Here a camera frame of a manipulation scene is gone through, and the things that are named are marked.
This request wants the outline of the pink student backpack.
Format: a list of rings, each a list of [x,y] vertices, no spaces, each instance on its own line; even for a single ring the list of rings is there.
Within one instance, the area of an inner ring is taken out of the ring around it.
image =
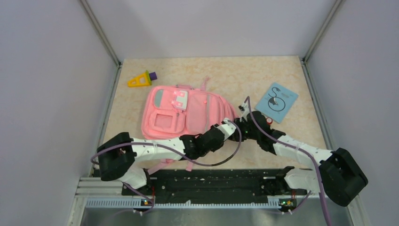
[[[233,106],[222,96],[191,86],[156,86],[144,107],[141,130],[146,139],[170,139],[200,135],[224,118],[237,117]]]

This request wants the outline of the light blue thin booklet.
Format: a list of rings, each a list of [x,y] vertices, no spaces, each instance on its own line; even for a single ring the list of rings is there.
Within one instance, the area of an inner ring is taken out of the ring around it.
[[[298,97],[297,93],[274,82],[256,104],[255,109],[274,122],[282,123]]]

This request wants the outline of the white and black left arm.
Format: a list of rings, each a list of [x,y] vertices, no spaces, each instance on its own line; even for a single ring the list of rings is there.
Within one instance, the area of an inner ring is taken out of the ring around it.
[[[220,149],[234,131],[228,124],[213,125],[204,134],[159,140],[135,139],[121,132],[99,146],[94,157],[102,181],[125,182],[143,195],[151,188],[149,171],[134,166],[135,162],[196,160]]]

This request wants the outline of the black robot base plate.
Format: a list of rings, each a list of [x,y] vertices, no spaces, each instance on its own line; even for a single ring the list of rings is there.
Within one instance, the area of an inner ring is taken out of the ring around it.
[[[291,189],[280,177],[282,169],[162,169],[151,175],[138,191],[155,196],[156,204],[250,204],[267,203],[273,197],[306,195]]]

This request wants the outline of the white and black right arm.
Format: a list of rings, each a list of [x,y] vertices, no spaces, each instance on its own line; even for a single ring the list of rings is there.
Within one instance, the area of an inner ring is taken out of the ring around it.
[[[258,111],[235,118],[239,131],[231,140],[254,140],[259,147],[273,155],[290,158],[305,169],[287,168],[276,181],[282,194],[293,189],[321,193],[339,206],[346,207],[368,185],[368,178],[344,148],[321,149],[300,142],[286,133],[272,129]]]

